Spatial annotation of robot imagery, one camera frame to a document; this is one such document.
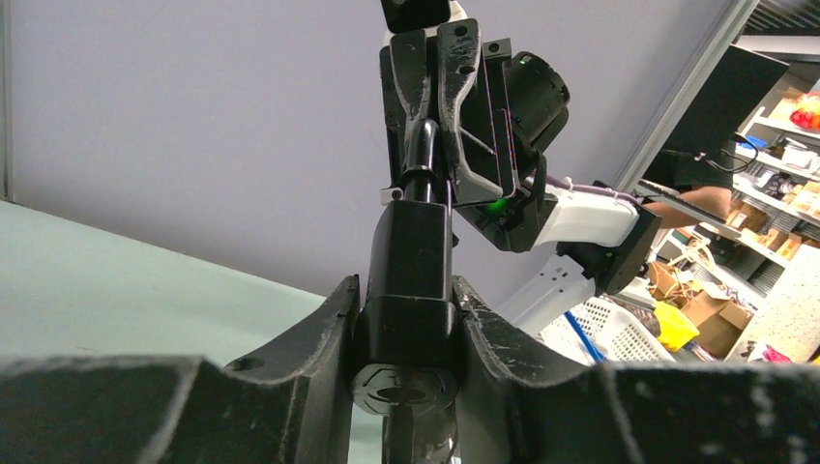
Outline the yellow object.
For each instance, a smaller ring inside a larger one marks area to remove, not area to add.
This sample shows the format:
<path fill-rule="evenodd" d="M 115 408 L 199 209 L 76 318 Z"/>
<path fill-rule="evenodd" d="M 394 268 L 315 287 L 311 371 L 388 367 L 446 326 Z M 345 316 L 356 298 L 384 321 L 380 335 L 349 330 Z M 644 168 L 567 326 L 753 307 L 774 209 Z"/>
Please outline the yellow object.
<path fill-rule="evenodd" d="M 698 328 L 677 307 L 656 302 L 654 314 L 659 321 L 659 343 L 670 352 L 681 350 L 700 335 Z"/>

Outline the person forearm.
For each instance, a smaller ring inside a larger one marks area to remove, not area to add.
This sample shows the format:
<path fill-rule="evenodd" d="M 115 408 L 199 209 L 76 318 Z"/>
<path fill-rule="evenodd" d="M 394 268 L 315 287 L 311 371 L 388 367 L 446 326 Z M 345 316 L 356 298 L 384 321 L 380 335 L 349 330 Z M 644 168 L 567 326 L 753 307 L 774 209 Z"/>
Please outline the person forearm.
<path fill-rule="evenodd" d="M 730 212 L 732 191 L 730 188 L 722 187 L 698 187 L 681 193 L 679 198 L 724 222 Z M 661 218 L 661 229 L 686 227 L 700 222 L 697 217 L 663 203 L 648 203 L 646 208 Z"/>

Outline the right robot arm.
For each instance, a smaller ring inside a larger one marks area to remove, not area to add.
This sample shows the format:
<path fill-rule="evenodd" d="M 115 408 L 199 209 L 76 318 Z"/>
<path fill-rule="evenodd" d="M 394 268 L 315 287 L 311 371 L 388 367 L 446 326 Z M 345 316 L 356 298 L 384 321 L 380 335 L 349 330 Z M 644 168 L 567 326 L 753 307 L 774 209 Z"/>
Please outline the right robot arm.
<path fill-rule="evenodd" d="M 392 20 L 380 51 L 392 198 L 440 202 L 497 249 L 555 245 L 503 317 L 538 334 L 574 307 L 627 287 L 659 218 L 633 196 L 556 179 L 545 152 L 569 119 L 564 79 L 479 22 Z"/>

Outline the white plastic basket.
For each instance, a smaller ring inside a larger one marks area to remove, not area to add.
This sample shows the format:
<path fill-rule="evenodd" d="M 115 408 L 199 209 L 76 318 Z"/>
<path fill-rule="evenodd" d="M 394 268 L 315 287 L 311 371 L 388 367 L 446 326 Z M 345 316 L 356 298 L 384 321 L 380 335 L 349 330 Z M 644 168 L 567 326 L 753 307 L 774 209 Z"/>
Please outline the white plastic basket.
<path fill-rule="evenodd" d="M 592 298 L 571 310 L 575 325 L 605 360 L 627 363 L 673 362 L 659 341 L 621 306 Z M 561 316 L 540 332 L 545 346 L 578 363 L 596 362 L 574 325 Z"/>

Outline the aluminium frame post right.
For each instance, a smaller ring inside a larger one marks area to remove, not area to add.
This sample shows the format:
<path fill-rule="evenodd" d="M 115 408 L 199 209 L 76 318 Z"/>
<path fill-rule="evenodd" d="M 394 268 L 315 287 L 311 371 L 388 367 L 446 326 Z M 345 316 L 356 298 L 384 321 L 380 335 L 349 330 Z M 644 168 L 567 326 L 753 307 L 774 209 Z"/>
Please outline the aluminium frame post right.
<path fill-rule="evenodd" d="M 688 56 L 668 96 L 653 114 L 629 162 L 616 178 L 615 187 L 631 190 L 649 166 L 663 142 L 683 117 L 698 91 L 716 67 L 728 46 L 741 35 L 758 6 L 756 1 L 723 1 L 717 16 L 708 21 L 697 47 Z"/>

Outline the black Kaijing padlock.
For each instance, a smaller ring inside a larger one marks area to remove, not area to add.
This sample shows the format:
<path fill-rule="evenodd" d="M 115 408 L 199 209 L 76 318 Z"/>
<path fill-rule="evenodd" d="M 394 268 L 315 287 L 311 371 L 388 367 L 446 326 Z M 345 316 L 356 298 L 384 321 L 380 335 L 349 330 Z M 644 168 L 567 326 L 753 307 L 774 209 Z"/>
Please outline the black Kaijing padlock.
<path fill-rule="evenodd" d="M 372 415 L 423 415 L 457 393 L 460 324 L 452 286 L 451 183 L 436 122 L 410 132 L 399 177 L 372 241 L 366 301 L 353 332 L 351 387 Z"/>

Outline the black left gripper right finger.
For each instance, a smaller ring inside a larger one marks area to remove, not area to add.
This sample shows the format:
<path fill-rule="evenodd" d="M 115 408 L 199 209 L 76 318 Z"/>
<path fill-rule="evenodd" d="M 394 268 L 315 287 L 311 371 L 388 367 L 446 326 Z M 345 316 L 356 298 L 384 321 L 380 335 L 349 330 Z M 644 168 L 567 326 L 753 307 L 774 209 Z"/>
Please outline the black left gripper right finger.
<path fill-rule="evenodd" d="M 601 362 L 547 348 L 462 276 L 465 463 L 815 463 L 819 371 L 797 363 Z"/>

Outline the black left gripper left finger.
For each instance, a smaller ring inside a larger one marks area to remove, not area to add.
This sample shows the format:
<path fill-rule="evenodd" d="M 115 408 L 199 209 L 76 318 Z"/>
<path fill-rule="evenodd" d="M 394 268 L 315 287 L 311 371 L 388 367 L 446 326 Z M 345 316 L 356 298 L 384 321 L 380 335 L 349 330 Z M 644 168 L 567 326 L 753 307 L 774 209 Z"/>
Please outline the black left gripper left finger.
<path fill-rule="evenodd" d="M 309 316 L 218 366 L 197 356 L 19 359 L 1 366 L 5 463 L 344 463 L 346 277 Z"/>

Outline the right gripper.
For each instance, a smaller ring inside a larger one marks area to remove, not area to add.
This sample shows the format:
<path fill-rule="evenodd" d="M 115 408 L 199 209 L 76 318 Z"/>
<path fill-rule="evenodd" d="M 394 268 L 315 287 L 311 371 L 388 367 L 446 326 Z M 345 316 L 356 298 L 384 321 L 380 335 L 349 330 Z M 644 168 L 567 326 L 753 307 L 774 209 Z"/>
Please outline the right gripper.
<path fill-rule="evenodd" d="M 437 29 L 439 169 L 454 204 L 487 204 L 521 185 L 506 71 L 509 38 L 483 43 L 479 22 L 461 19 Z M 432 77 L 425 30 L 395 34 L 379 51 L 391 186 L 407 190 L 419 132 L 430 115 Z"/>

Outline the cardboard box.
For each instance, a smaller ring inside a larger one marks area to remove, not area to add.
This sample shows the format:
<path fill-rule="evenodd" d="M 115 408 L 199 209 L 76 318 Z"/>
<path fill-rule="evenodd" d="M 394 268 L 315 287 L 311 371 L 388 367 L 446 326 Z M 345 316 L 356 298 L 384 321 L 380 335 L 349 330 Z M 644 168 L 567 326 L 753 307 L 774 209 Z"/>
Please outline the cardboard box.
<path fill-rule="evenodd" d="M 694 342 L 720 360 L 729 355 L 753 315 L 714 284 L 704 284 L 681 311 L 699 331 Z"/>

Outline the storage shelf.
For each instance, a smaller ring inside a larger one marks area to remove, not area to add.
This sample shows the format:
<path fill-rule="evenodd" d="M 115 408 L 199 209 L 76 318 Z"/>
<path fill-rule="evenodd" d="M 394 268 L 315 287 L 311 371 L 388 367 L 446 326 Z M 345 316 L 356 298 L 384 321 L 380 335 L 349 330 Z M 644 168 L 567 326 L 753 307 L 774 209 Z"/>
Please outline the storage shelf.
<path fill-rule="evenodd" d="M 819 245 L 819 123 L 791 115 L 808 83 L 784 61 L 730 45 L 643 174 L 649 198 L 698 218 L 720 265 L 746 273 L 788 268 Z M 724 222 L 679 198 L 731 189 Z"/>

